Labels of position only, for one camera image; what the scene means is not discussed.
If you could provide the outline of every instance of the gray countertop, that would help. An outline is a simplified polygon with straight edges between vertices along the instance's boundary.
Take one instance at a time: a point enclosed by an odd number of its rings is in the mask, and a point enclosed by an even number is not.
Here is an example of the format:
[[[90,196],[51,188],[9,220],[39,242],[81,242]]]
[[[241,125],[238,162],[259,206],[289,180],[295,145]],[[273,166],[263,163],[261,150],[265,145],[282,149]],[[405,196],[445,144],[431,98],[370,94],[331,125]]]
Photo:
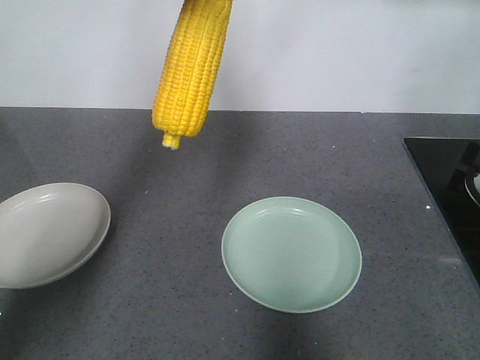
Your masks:
[[[0,201],[79,182],[112,209],[80,269],[0,289],[0,359],[478,358],[479,288],[408,136],[480,138],[480,116],[211,112],[170,151],[146,110],[0,109]],[[334,307],[269,310],[224,270],[228,220],[279,195],[329,207],[358,237],[360,280]]]

